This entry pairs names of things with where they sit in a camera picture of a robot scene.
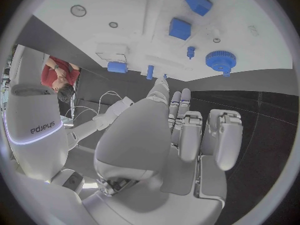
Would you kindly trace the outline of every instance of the person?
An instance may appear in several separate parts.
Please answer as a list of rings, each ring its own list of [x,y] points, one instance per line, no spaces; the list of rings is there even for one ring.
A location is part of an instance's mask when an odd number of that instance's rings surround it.
[[[69,103],[73,96],[73,85],[78,78],[80,72],[79,67],[50,56],[41,73],[41,84],[52,88],[59,100]]]

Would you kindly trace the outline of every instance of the dark hair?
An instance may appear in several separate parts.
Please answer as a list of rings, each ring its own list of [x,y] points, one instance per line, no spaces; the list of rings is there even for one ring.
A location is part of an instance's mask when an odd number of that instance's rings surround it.
[[[61,100],[64,103],[69,103],[71,101],[71,98],[74,94],[74,88],[71,84],[66,83],[62,86],[61,89],[57,92],[57,97],[59,100]]]

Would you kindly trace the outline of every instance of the glowing purple light strip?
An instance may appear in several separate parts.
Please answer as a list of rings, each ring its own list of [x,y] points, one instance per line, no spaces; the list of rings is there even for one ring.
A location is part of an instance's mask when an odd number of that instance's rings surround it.
[[[55,132],[57,132],[59,129],[61,129],[61,127],[63,126],[63,121],[60,121],[60,125],[58,128],[54,129],[53,131],[41,136],[41,137],[38,137],[36,139],[33,139],[33,140],[30,140],[30,141],[24,141],[24,142],[18,142],[18,141],[15,141],[12,139],[10,133],[9,133],[9,130],[8,130],[8,125],[7,125],[7,120],[6,120],[6,113],[4,112],[4,126],[5,126],[5,130],[6,130],[6,134],[7,134],[7,137],[10,141],[12,141],[14,144],[17,144],[17,145],[26,145],[26,144],[32,144],[32,143],[35,143],[41,139],[44,139],[48,136],[50,136],[51,134],[54,134]]]

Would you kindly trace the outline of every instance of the red shirt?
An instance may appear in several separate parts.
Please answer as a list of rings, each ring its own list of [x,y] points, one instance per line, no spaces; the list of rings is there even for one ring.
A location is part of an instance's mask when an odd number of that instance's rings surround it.
[[[69,63],[63,60],[60,60],[56,57],[50,56],[51,59],[56,62],[56,64],[63,70],[65,70],[66,75],[65,78],[67,82],[74,85],[76,79],[78,78],[80,72],[78,70],[73,69],[71,72],[69,70]],[[58,79],[58,75],[55,70],[51,69],[51,67],[45,65],[41,73],[41,84],[52,88],[53,82]]]

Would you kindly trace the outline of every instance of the blue object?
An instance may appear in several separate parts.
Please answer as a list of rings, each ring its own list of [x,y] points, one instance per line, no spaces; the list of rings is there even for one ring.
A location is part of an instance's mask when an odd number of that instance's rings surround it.
[[[190,9],[195,13],[204,16],[213,6],[209,0],[185,0]]]
[[[118,61],[110,61],[107,65],[107,70],[113,73],[127,73],[127,63],[118,62]]]
[[[231,69],[237,64],[237,58],[229,51],[213,51],[206,55],[205,63],[213,70],[223,72],[224,77],[229,77]]]
[[[178,39],[187,40],[191,36],[191,24],[173,18],[170,23],[169,35]]]
[[[191,60],[193,57],[195,57],[195,48],[193,46],[189,46],[187,48],[186,55],[189,57],[189,60]]]
[[[152,78],[153,78],[153,70],[154,70],[154,66],[148,65],[148,72],[147,72],[147,79],[148,80],[152,80]]]

